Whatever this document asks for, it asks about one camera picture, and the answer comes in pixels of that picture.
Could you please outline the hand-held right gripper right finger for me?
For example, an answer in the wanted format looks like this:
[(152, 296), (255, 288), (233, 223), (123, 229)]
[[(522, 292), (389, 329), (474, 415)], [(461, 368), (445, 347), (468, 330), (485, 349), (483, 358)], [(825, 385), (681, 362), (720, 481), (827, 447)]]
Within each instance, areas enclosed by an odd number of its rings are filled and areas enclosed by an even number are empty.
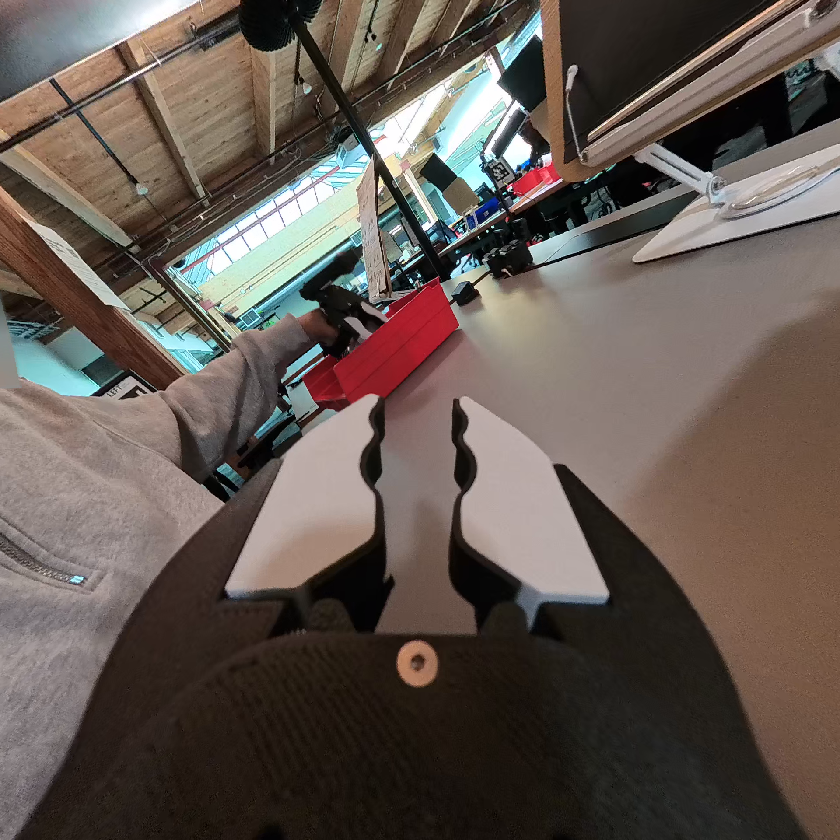
[(470, 397), (453, 405), (449, 576), (474, 607), (603, 606), (610, 593), (551, 459)]

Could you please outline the framed marker poster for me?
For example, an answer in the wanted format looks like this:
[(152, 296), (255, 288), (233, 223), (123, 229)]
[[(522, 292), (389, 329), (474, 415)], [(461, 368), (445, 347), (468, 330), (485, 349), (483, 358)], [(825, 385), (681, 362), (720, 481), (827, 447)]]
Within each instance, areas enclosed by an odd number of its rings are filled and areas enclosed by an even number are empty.
[(126, 400), (155, 393), (157, 389), (145, 379), (131, 371), (121, 371), (106, 384), (99, 387), (92, 396), (113, 400)]

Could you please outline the grey desk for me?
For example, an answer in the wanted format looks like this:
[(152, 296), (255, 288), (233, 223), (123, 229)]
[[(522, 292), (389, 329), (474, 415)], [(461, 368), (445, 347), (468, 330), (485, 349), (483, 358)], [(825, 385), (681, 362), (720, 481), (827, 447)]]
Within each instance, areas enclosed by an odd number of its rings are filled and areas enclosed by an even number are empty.
[(504, 283), (386, 400), (378, 630), (465, 634), (452, 403), (566, 465), (714, 636), (811, 838), (838, 838), (838, 217), (636, 265), (650, 235)]

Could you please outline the person's left forearm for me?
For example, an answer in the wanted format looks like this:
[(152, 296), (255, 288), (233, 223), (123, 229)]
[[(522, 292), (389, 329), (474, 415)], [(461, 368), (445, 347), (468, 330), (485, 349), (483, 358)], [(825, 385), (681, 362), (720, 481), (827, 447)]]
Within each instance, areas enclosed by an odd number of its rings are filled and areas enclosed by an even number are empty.
[(201, 480), (233, 455), (273, 414), (288, 365), (315, 345), (287, 315), (242, 332), (223, 357), (158, 392), (175, 419), (180, 468)]

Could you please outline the black desk socket block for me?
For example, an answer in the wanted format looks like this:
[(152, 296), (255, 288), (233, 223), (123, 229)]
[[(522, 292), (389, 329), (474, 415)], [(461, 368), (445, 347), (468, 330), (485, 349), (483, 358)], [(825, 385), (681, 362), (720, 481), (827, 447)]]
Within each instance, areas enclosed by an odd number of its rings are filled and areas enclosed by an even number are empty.
[(510, 243), (492, 248), (483, 257), (486, 270), (498, 280), (514, 277), (530, 270), (533, 257), (527, 241), (513, 239)]

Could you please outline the red plastic bin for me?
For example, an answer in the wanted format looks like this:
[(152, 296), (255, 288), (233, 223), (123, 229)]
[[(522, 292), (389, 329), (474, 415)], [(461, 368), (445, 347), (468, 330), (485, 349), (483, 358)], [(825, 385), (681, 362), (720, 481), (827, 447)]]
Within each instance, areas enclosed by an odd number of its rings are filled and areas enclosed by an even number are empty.
[(440, 279), (392, 304), (385, 325), (349, 354), (324, 358), (301, 378), (311, 399), (339, 411), (362, 397), (387, 397), (458, 329)]

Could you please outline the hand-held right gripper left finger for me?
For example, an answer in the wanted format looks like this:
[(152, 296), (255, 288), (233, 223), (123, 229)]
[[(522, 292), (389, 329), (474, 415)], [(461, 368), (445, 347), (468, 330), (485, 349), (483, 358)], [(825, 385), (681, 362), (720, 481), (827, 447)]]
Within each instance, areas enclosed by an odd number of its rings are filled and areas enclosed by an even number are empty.
[(232, 600), (300, 595), (376, 534), (375, 478), (384, 402), (374, 394), (304, 435), (281, 460), (224, 592)]

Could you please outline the person's left hand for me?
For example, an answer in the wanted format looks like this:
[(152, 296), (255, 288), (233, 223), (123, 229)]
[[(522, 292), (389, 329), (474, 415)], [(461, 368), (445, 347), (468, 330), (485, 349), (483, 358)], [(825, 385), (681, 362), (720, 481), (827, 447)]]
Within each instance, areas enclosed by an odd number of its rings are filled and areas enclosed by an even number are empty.
[(310, 341), (324, 347), (332, 347), (339, 339), (340, 331), (326, 318), (320, 309), (313, 309), (297, 318), (297, 323)]

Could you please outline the standing sign board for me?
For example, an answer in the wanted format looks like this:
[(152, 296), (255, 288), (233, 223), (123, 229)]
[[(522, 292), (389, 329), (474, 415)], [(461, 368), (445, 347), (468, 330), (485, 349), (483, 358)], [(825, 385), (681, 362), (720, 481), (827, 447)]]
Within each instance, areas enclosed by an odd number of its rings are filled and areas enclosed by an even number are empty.
[(356, 187), (359, 209), (362, 261), (367, 279), (370, 304), (391, 299), (392, 283), (385, 256), (377, 213), (377, 173), (373, 161), (364, 168)]

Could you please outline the curved plywood board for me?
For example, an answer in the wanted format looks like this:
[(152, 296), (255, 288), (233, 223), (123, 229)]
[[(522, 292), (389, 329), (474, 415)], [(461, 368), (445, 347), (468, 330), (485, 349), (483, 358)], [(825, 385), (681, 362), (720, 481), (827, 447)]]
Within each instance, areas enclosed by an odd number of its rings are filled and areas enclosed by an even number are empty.
[(565, 161), (564, 127), (564, 68), (561, 46), (560, 2), (541, 1), (542, 51), (545, 89), (547, 93), (547, 130), (552, 163), (561, 180), (566, 184), (580, 183), (595, 175), (596, 170), (586, 167), (575, 156)]

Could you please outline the tall black pole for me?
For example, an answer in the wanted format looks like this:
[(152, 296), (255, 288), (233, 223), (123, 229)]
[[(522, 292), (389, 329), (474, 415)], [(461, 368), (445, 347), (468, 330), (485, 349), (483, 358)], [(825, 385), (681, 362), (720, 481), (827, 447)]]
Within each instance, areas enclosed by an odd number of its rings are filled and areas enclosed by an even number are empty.
[(375, 173), (384, 183), (386, 190), (391, 194), (395, 204), (407, 221), (409, 228), (413, 231), (418, 245), (423, 252), (423, 256), (434, 271), (434, 276), (440, 280), (449, 280), (451, 278), (450, 269), (446, 267), (440, 254), (436, 251), (432, 241), (427, 236), (427, 233), (413, 212), (394, 176), (376, 149), (375, 143), (364, 122), (359, 117), (359, 114), (342, 89), (332, 69), (329, 67), (329, 62), (324, 57), (314, 38), (310, 35), (308, 24), (301, 15), (298, 5), (295, 4), (294, 10), (287, 13), (287, 20), (301, 43), (301, 47), (306, 51), (316, 71), (320, 75), (324, 86), (336, 102), (339, 111), (346, 118), (355, 138), (368, 154), (370, 163), (374, 166)]

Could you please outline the black desk flap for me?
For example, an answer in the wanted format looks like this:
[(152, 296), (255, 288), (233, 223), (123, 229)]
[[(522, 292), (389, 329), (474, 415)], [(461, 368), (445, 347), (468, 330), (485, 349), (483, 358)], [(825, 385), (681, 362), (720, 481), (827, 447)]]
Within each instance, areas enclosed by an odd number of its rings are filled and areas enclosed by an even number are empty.
[(536, 266), (589, 253), (658, 231), (688, 207), (697, 195), (686, 187), (673, 187), (604, 218), (558, 234), (531, 247)]

